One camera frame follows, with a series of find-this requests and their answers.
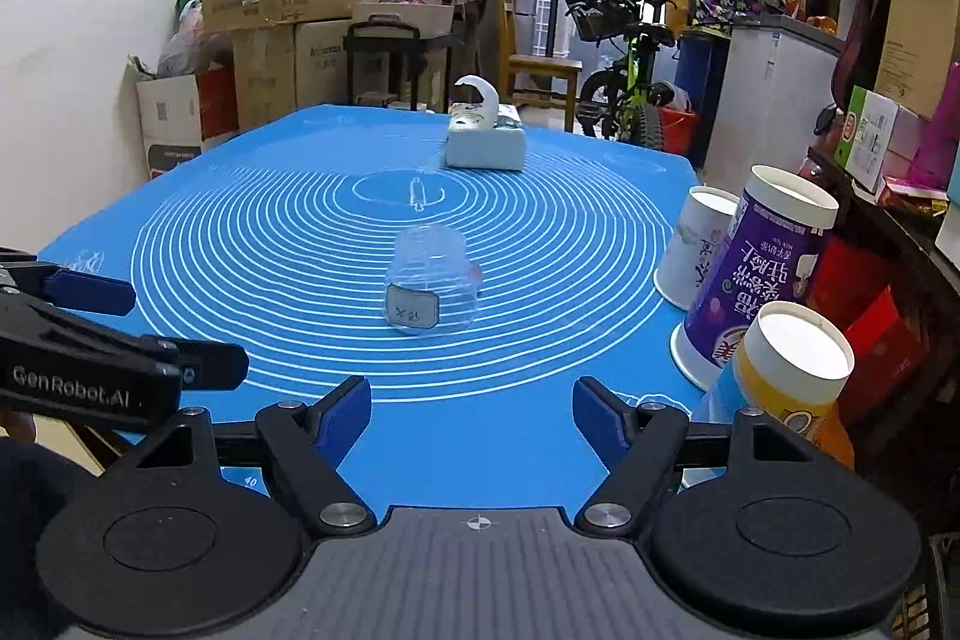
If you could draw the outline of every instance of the blue silicone mat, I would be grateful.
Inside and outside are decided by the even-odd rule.
[[[671,360],[682,319],[653,273],[696,183],[685,159],[528,128],[527,169],[443,168],[441,115],[316,107],[181,165],[88,218],[42,257],[133,282],[134,333],[238,342],[214,420],[309,403],[347,375],[373,419],[340,468],[378,514],[416,506],[578,509],[606,471],[573,425],[574,381],[688,410]],[[483,269],[472,327],[408,336],[380,315],[397,231],[463,232]],[[260,488],[253,472],[232,473]]]

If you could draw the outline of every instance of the person's hand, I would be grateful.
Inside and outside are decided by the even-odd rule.
[[[15,413],[13,410],[0,408],[0,427],[6,429],[7,434],[19,442],[37,440],[37,426],[30,413]]]

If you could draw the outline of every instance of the bicycle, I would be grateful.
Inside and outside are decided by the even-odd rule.
[[[577,34],[584,42],[624,37],[627,49],[608,68],[587,78],[577,104],[577,121],[584,135],[616,139],[644,148],[662,149],[659,115],[649,106],[664,106],[673,91],[653,82],[654,61],[661,47],[674,47],[676,39],[666,25],[643,20],[647,6],[654,14],[669,0],[565,0]]]

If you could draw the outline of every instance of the wooden chair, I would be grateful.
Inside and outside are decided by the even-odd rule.
[[[577,77],[584,65],[565,58],[546,58],[542,55],[517,54],[517,29],[514,23],[514,0],[496,0],[500,29],[500,73],[498,89],[502,100],[528,104],[532,107],[563,109],[563,130],[573,133],[577,110]],[[566,95],[553,92],[515,90],[518,74],[539,74],[566,80]]]

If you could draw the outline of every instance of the transparent plastic cup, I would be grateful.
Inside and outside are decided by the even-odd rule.
[[[478,283],[463,234],[448,226],[406,229],[387,269],[384,317],[410,335],[459,332],[477,315]]]

